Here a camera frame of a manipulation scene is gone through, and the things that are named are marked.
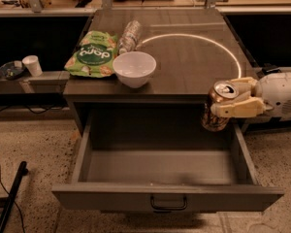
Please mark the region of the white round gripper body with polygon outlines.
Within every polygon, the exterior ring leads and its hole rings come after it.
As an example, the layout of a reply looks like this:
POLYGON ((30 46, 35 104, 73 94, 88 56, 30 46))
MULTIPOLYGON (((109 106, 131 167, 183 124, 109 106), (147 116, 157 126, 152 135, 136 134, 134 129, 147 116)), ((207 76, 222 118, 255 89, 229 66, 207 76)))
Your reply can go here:
POLYGON ((257 82, 255 96, 263 100, 264 114, 291 117, 291 73, 269 74, 257 82))

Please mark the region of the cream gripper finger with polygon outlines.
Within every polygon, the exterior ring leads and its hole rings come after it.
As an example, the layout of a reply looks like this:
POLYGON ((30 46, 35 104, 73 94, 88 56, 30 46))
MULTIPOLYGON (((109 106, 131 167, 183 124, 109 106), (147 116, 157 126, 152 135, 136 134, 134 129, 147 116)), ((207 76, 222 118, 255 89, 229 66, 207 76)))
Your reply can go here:
POLYGON ((232 79, 230 83, 236 89, 236 99, 248 99, 255 92, 257 80, 252 77, 244 77, 239 79, 232 79))
POLYGON ((210 111, 215 116, 224 118, 256 117, 264 113, 265 104, 259 97, 250 97, 242 101, 214 103, 210 111))

